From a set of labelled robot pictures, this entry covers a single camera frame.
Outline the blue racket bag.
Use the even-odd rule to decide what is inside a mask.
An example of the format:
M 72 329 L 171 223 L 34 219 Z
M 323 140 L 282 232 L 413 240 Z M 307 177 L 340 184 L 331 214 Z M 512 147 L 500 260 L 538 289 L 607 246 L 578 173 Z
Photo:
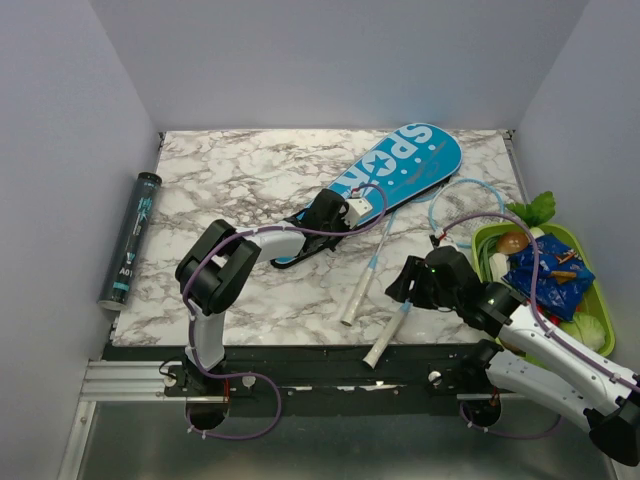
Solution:
M 369 185 L 360 195 L 373 210 L 354 228 L 360 229 L 445 184 L 461 164 L 462 149 L 453 136 L 434 125 L 413 123 L 387 134 L 324 189 L 347 200 L 353 188 Z M 371 188 L 373 184 L 381 189 Z M 303 261 L 296 256 L 274 259 L 271 265 L 289 268 Z

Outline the black shuttlecock tube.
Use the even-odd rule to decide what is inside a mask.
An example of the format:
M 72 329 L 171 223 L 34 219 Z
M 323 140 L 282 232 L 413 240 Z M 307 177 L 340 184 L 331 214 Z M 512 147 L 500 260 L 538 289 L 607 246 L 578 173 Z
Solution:
M 98 305 L 105 310 L 121 311 L 126 306 L 139 251 L 161 185 L 162 179 L 155 173 L 138 174 L 98 298 Z

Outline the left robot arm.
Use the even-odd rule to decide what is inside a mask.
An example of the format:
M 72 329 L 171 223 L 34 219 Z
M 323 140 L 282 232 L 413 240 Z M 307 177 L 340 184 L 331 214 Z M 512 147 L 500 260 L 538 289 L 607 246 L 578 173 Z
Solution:
M 189 311 L 186 356 L 193 363 L 187 382 L 201 395 L 222 380 L 225 313 L 236 301 L 254 266 L 301 261 L 340 241 L 349 230 L 345 198 L 322 190 L 310 206 L 273 226 L 240 230 L 225 220 L 210 224 L 176 268 L 182 300 Z

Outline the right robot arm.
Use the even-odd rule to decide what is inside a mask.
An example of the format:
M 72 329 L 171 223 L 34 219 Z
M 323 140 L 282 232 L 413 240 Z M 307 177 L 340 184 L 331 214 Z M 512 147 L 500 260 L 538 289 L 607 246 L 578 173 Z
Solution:
M 410 256 L 385 293 L 428 310 L 450 309 L 468 326 L 500 340 L 482 341 L 464 362 L 469 390 L 489 385 L 519 393 L 585 431 L 611 459 L 639 463 L 639 376 L 590 350 L 526 305 L 522 295 L 483 282 L 452 246 Z

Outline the brown toy mushroom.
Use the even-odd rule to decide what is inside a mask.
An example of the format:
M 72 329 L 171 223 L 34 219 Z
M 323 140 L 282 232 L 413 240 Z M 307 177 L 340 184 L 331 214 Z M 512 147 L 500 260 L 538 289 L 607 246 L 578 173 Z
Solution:
M 524 250 L 529 244 L 530 240 L 525 233 L 509 231 L 498 238 L 496 251 L 509 256 Z

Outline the green plastic tray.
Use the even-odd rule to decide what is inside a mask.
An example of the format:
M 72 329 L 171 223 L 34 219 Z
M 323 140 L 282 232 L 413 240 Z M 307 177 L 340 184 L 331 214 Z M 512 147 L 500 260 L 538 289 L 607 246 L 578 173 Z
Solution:
M 489 240 L 493 237 L 499 237 L 507 231 L 517 229 L 516 225 L 505 222 L 485 225 L 474 232 L 471 240 L 472 265 L 481 280 L 486 281 L 488 279 Z M 585 265 L 592 269 L 580 241 L 566 227 L 556 223 L 545 223 L 540 226 L 540 229 L 545 233 L 555 235 L 560 241 L 573 248 L 582 257 Z M 614 350 L 615 334 L 598 280 L 595 280 L 585 292 L 583 300 L 579 304 L 579 311 L 592 315 L 599 320 L 605 331 L 605 339 L 598 353 L 608 357 Z

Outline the blue snack bag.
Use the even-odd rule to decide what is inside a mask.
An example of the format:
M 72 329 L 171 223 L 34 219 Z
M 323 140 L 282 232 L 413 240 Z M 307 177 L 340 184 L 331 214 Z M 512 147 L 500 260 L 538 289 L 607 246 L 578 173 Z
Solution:
M 572 322 L 585 292 L 595 280 L 595 275 L 585 265 L 582 257 L 555 235 L 539 236 L 536 245 L 539 251 L 535 295 L 537 305 L 563 321 Z M 509 270 L 502 280 L 531 298 L 533 266 L 533 247 L 528 245 L 524 250 L 509 256 Z

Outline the green toy leaf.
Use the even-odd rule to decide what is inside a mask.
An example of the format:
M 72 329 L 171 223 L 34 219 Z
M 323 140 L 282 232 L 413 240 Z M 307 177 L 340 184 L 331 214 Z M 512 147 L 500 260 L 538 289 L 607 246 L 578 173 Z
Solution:
M 529 228 L 550 221 L 556 213 L 556 201 L 551 191 L 537 195 L 530 203 L 508 203 L 506 208 L 519 217 Z

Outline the green toy cabbage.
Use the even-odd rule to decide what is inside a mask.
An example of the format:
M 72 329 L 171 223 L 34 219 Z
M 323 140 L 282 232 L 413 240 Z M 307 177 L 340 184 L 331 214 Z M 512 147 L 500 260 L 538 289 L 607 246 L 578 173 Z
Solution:
M 606 340 L 606 332 L 599 320 L 587 313 L 576 312 L 572 327 L 575 328 L 575 338 L 593 351 L 602 348 Z

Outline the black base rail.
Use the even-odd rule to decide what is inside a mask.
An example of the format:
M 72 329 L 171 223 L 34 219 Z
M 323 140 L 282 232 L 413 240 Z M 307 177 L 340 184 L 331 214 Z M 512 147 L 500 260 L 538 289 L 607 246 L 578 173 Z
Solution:
M 167 364 L 164 392 L 203 419 L 455 416 L 465 409 L 492 425 L 502 405 L 482 369 L 487 349 L 486 342 L 390 346 L 370 367 L 368 346 L 234 346 L 213 377 L 187 359 Z

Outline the aluminium frame rail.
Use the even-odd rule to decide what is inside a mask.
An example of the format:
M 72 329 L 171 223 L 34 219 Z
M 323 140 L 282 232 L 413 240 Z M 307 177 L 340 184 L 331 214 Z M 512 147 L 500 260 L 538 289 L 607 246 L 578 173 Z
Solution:
M 152 402 L 165 399 L 158 361 L 95 361 L 86 368 L 81 401 Z

